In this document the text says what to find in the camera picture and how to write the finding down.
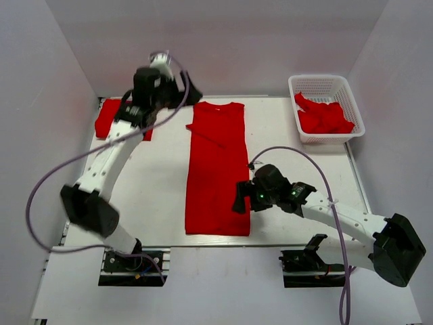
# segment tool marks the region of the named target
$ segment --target cable tie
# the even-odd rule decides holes
[[[335,206],[337,203],[338,203],[338,199],[336,198],[336,199],[334,199],[334,201],[331,201],[330,199],[328,199],[328,202],[327,202],[328,204],[328,207],[330,208],[330,207],[332,207],[333,205]]]

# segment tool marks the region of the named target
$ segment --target folded red cloth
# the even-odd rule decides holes
[[[107,138],[110,132],[111,123],[113,123],[114,116],[116,115],[119,106],[120,100],[105,100],[102,104],[99,116],[95,121],[95,133],[98,139]],[[153,130],[149,130],[145,133],[143,141],[150,141],[152,139],[152,131]]]
[[[305,133],[350,133],[355,124],[344,118],[339,103],[316,103],[307,100],[302,93],[295,95],[300,126]]]
[[[236,183],[249,179],[244,105],[194,106],[185,200],[186,234],[248,236],[250,211],[231,210]]]

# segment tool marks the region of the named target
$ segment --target laundry basket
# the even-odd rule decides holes
[[[350,90],[346,78],[331,74],[301,74],[289,78],[290,97],[300,141],[304,144],[343,144],[353,137],[361,137],[365,133],[364,123],[359,114],[357,103]],[[302,92],[303,96],[317,103],[340,103],[346,120],[353,122],[352,133],[341,134],[312,134],[305,133],[300,126],[295,95]]]

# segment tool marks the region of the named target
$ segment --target white basket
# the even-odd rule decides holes
[[[300,141],[304,144],[343,144],[353,137],[361,137],[365,133],[364,123],[359,114],[357,103],[344,77],[331,74],[301,74],[289,78],[290,97],[296,125],[300,134]],[[345,134],[311,134],[305,133],[299,122],[298,110],[295,103],[295,95],[302,92],[306,99],[317,103],[340,103],[346,120],[353,122],[355,127],[352,133]]]

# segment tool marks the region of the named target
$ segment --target cable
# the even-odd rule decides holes
[[[150,271],[150,269],[152,268],[152,266],[149,266],[147,269],[145,269],[144,271],[138,273],[135,278],[139,279],[140,277],[144,276],[146,273],[148,273]]]
[[[262,154],[264,154],[265,152],[268,152],[269,150],[274,150],[274,149],[285,149],[285,150],[295,151],[295,152],[303,155],[306,159],[308,159],[310,161],[310,163],[312,163],[314,165],[314,167],[316,167],[316,169],[320,173],[320,176],[322,177],[323,182],[325,183],[328,200],[330,202],[334,201],[334,199],[332,198],[331,187],[329,186],[329,182],[326,179],[325,173],[322,171],[320,166],[312,158],[310,158],[310,156],[308,154],[306,154],[305,152],[302,152],[299,149],[295,149],[295,148],[287,147],[287,146],[269,147],[269,148],[266,148],[266,149],[260,151],[251,160],[249,165],[254,164],[256,159],[258,157],[260,157]],[[343,231],[342,231],[342,228],[340,225],[340,220],[338,219],[337,209],[336,209],[336,206],[334,204],[331,204],[331,210],[332,210],[332,213],[334,215],[334,219],[336,221],[336,228],[337,228],[337,232],[338,232],[338,237],[340,239],[341,251],[342,251],[342,255],[343,255],[343,264],[344,264],[344,276],[346,278],[346,283],[344,284],[343,290],[341,292],[341,297],[340,297],[340,306],[339,306],[340,323],[342,325],[348,325],[350,322],[350,273],[353,271],[353,269],[351,269],[349,267],[349,263],[348,263],[348,259],[347,259],[346,245],[344,243],[344,238],[343,238]],[[344,297],[346,297],[346,319],[345,320],[343,319]]]
[[[157,54],[166,54],[168,56],[168,58],[170,60],[172,60],[179,68],[180,71],[184,71],[182,65],[179,63],[179,61],[177,61],[174,57],[172,57],[170,54],[168,54],[168,52],[164,52],[164,51],[157,51],[157,52],[153,52],[150,54],[150,56],[155,56]],[[30,208],[32,206],[32,202],[33,199],[35,198],[35,195],[38,191],[38,189],[41,187],[41,185],[48,179],[48,177],[50,177],[51,175],[53,175],[56,171],[59,171],[60,169],[62,169],[65,166],[68,166],[69,164],[72,164],[84,157],[87,157],[90,154],[93,154],[95,152],[98,152],[100,150],[105,150],[109,147],[112,147],[114,144],[117,144],[119,142],[122,142],[124,140],[130,139],[132,137],[135,137],[136,135],[139,134],[143,134],[146,131],[149,131],[151,129],[154,129],[156,127],[160,127],[162,125],[164,125],[165,123],[169,122],[169,120],[171,120],[174,115],[176,115],[180,109],[182,108],[183,105],[185,105],[185,102],[187,101],[187,96],[189,93],[189,80],[188,78],[185,78],[185,94],[179,104],[179,106],[176,107],[175,111],[169,115],[166,119],[164,119],[163,121],[156,123],[154,125],[150,125],[148,127],[144,127],[140,130],[131,132],[129,134],[126,134],[122,137],[119,137],[113,141],[110,141],[106,144],[103,144],[102,146],[98,146],[88,152],[85,152],[83,154],[79,154],[78,156],[75,156],[74,158],[71,158],[63,163],[61,163],[60,165],[54,167],[52,170],[50,170],[48,173],[46,173],[34,186],[34,188],[32,189],[32,191],[30,192],[30,195],[28,196],[28,200],[27,200],[27,204],[26,204],[26,226],[27,226],[27,230],[30,233],[30,236],[32,237],[32,239],[36,242],[36,244],[41,247],[43,250],[47,251],[48,253],[56,253],[56,254],[68,254],[68,253],[76,253],[76,252],[81,252],[81,251],[85,251],[87,249],[91,249],[91,248],[108,248],[108,249],[112,249],[112,247],[107,246],[107,245],[103,245],[103,244],[96,244],[96,245],[89,245],[89,246],[84,246],[84,247],[80,247],[80,248],[74,248],[74,249],[65,249],[65,250],[60,250],[60,249],[54,249],[52,247],[48,247],[47,245],[45,245],[40,239],[39,237],[36,235],[35,230],[32,227],[32,223],[30,222]],[[162,279],[162,283],[164,283],[164,277],[162,276],[162,272],[160,270],[160,268],[158,267],[158,264],[156,264],[154,262],[154,260],[147,254],[145,253],[140,253],[140,254],[123,254],[120,252],[116,252],[117,255],[120,255],[122,257],[144,257],[146,259],[149,259],[154,265],[155,268],[157,269],[158,273],[160,274],[160,277]]]

